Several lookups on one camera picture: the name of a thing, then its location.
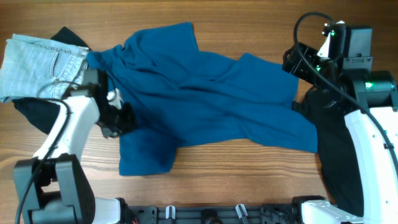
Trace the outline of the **blue t-shirt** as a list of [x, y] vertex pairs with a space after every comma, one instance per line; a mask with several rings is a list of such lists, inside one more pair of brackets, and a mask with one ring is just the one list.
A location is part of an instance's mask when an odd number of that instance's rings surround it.
[[137, 119], [119, 139], [123, 176], [166, 173], [179, 147], [230, 139], [317, 151], [316, 127], [292, 109], [297, 77], [251, 54], [201, 51], [189, 22], [140, 30], [86, 59], [111, 77]]

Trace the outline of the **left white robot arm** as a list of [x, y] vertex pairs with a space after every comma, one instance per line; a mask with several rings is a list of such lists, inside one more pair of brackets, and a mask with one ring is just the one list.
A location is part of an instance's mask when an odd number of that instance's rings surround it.
[[122, 198], [95, 197], [81, 167], [94, 125], [104, 138], [137, 128], [132, 106], [123, 102], [108, 74], [85, 70], [81, 84], [66, 82], [57, 119], [42, 147], [13, 169], [19, 198], [16, 223], [138, 223]]

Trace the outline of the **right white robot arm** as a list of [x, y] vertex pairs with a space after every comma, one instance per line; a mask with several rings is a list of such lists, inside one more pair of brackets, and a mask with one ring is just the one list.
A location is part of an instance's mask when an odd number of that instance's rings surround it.
[[295, 107], [317, 127], [333, 197], [295, 197], [297, 223], [397, 222], [397, 84], [372, 70], [372, 34], [369, 26], [326, 24], [320, 49], [296, 42], [284, 53], [284, 71], [311, 84]]

